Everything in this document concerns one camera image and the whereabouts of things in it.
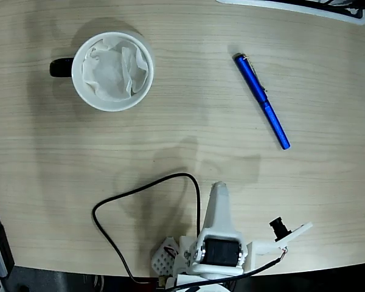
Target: cable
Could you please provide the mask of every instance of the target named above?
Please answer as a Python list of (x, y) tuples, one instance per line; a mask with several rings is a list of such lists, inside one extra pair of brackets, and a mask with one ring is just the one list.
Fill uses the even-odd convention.
[(251, 271), (251, 272), (239, 275), (239, 276), (221, 278), (221, 279), (217, 279), (217, 280), (206, 280), (206, 281), (200, 281), (200, 282), (187, 283), (187, 284), (168, 288), (168, 289), (164, 290), (164, 292), (174, 292), (174, 291), (193, 288), (193, 287), (202, 287), (202, 286), (221, 284), (221, 283), (236, 281), (236, 280), (240, 280), (240, 279), (245, 279), (245, 278), (254, 276), (255, 274), (261, 273), (262, 271), (264, 271), (266, 269), (271, 268), (272, 266), (278, 264), (280, 261), (281, 261), (281, 257), (279, 257), (275, 260), (272, 260), (271, 262), (267, 263), (266, 265), (263, 265), (262, 267), (260, 267), (258, 269), (255, 269), (254, 271)]
[(114, 243), (114, 241), (112, 240), (112, 238), (108, 235), (108, 233), (104, 230), (104, 228), (102, 227), (102, 225), (100, 224), (99, 220), (97, 219), (96, 216), (96, 211), (99, 207), (103, 206), (106, 203), (124, 198), (126, 196), (130, 196), (133, 195), (135, 193), (139, 193), (143, 190), (147, 190), (153, 186), (156, 186), (157, 184), (163, 183), (164, 181), (168, 181), (172, 178), (179, 178), (179, 177), (187, 177), (189, 178), (192, 182), (193, 185), (195, 186), (195, 190), (196, 190), (196, 233), (197, 236), (199, 236), (200, 233), (200, 188), (199, 188), (199, 184), (197, 183), (197, 180), (189, 173), (175, 173), (172, 175), (168, 175), (165, 176), (164, 178), (160, 178), (156, 181), (151, 182), (150, 184), (147, 184), (145, 186), (139, 187), (137, 189), (131, 190), (129, 192), (123, 193), (121, 195), (116, 195), (116, 196), (112, 196), (110, 198), (104, 199), (101, 202), (98, 202), (92, 209), (92, 219), (95, 222), (97, 228), (99, 229), (99, 231), (104, 235), (105, 239), (107, 239), (107, 241), (110, 243), (110, 245), (114, 248), (114, 250), (116, 251), (117, 255), (120, 257), (124, 268), (126, 269), (126, 272), (128, 274), (128, 276), (131, 278), (131, 280), (133, 280), (134, 282), (138, 283), (138, 284), (147, 284), (148, 282), (138, 282), (137, 280), (134, 279), (133, 274), (130, 271), (129, 266), (127, 265), (127, 262), (123, 256), (123, 254), (121, 253), (121, 251), (119, 250), (119, 248), (116, 246), (116, 244)]

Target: white tissue paper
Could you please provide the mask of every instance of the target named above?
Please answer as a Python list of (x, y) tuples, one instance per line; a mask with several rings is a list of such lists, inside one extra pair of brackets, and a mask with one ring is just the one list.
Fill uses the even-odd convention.
[(83, 62), (83, 80), (97, 97), (112, 102), (139, 92), (148, 76), (142, 51), (131, 41), (107, 37), (91, 46)]

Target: white mug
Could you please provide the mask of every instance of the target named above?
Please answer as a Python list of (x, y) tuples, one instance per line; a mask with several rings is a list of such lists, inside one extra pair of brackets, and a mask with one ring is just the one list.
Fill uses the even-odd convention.
[[(91, 46), (105, 37), (125, 38), (136, 44), (142, 51), (148, 64), (148, 76), (143, 88), (129, 99), (121, 101), (107, 101), (95, 95), (92, 88), (83, 81), (82, 65), (86, 53)], [(50, 64), (50, 75), (53, 77), (72, 77), (73, 85), (79, 96), (88, 104), (102, 111), (124, 111), (139, 103), (148, 93), (154, 79), (155, 57), (149, 43), (136, 32), (104, 32), (90, 38), (78, 49), (74, 58), (61, 58)]]

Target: blue pen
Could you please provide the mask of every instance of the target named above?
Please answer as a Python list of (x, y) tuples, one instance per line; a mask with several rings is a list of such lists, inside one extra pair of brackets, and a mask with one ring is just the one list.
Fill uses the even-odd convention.
[(257, 74), (254, 72), (253, 66), (251, 65), (249, 58), (244, 54), (237, 54), (234, 56), (235, 64), (237, 64), (239, 71), (242, 73), (247, 84), (250, 87), (255, 99), (261, 106), (261, 109), (265, 113), (274, 133), (276, 134), (277, 140), (279, 140), (281, 147), (286, 150), (291, 147), (281, 124), (274, 113), (272, 106), (269, 103), (268, 96), (266, 96), (265, 89), (260, 84)]

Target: black mug handle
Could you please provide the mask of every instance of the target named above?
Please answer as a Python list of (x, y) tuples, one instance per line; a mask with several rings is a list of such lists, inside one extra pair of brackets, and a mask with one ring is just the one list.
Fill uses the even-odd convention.
[(50, 63), (50, 75), (53, 77), (71, 77), (74, 58), (56, 59)]

